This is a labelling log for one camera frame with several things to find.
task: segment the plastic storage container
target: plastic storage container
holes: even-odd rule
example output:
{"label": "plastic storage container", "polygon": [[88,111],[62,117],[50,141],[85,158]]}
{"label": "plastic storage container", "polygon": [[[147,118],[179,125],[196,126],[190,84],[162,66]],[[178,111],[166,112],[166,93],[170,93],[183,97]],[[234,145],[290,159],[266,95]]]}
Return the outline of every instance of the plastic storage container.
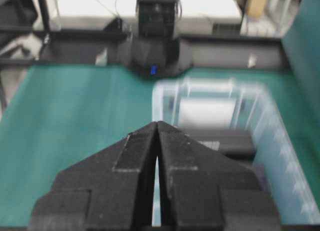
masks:
{"label": "plastic storage container", "polygon": [[233,100],[231,117],[225,125],[250,131],[257,152],[254,163],[264,166],[282,223],[320,223],[319,208],[267,88],[233,79],[158,81],[152,92],[152,120],[179,127],[180,104],[187,100],[221,100],[222,104]]}

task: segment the cable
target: cable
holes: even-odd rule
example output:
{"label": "cable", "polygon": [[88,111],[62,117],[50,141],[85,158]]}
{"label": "cable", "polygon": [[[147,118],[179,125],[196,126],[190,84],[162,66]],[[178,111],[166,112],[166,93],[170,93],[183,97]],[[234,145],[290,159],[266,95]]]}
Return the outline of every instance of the cable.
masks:
{"label": "cable", "polygon": [[112,12],[107,6],[105,6],[102,2],[100,2],[99,0],[95,0],[97,1],[102,7],[104,7],[106,10],[108,10],[112,15],[114,15],[116,18],[118,18],[117,14],[115,14],[114,12]]}
{"label": "cable", "polygon": [[118,0],[115,0],[115,1],[114,1],[114,9],[115,9],[116,14],[117,14],[118,17],[120,18],[120,14],[119,14],[118,9],[117,9],[117,2],[118,2]]}

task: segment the black bar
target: black bar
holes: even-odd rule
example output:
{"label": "black bar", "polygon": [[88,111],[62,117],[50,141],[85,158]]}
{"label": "black bar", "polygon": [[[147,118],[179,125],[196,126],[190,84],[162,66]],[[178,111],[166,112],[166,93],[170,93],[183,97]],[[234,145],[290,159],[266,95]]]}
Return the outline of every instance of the black bar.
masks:
{"label": "black bar", "polygon": [[42,17],[42,23],[43,28],[45,31],[50,31],[50,25],[49,25],[49,13],[48,13],[48,5],[47,0],[38,0],[41,17]]}
{"label": "black bar", "polygon": [[[0,227],[0,231],[26,231],[27,227]],[[171,226],[143,226],[133,231],[173,231]],[[282,225],[282,231],[320,231],[320,225]]]}
{"label": "black bar", "polygon": [[0,34],[1,33],[9,33],[9,34],[28,34],[28,33],[31,33],[33,32],[33,29],[32,27],[30,26],[4,26],[4,25],[1,25],[0,26]]}
{"label": "black bar", "polygon": [[0,58],[1,66],[29,66],[35,64],[34,59]]}

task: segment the white label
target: white label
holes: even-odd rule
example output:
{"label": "white label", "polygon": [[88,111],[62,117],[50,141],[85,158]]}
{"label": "white label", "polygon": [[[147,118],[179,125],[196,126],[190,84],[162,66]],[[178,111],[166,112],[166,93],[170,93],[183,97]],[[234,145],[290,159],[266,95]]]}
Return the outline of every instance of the white label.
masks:
{"label": "white label", "polygon": [[220,147],[219,141],[198,141],[198,142],[212,150],[219,151],[219,147]]}

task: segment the black object in bin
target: black object in bin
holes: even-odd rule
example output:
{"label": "black object in bin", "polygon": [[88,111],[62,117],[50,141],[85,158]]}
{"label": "black object in bin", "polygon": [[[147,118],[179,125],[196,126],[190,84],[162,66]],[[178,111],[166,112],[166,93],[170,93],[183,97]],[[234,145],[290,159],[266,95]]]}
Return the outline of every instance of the black object in bin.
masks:
{"label": "black object in bin", "polygon": [[183,129],[192,139],[219,151],[230,159],[253,160],[256,148],[248,130],[244,129]]}

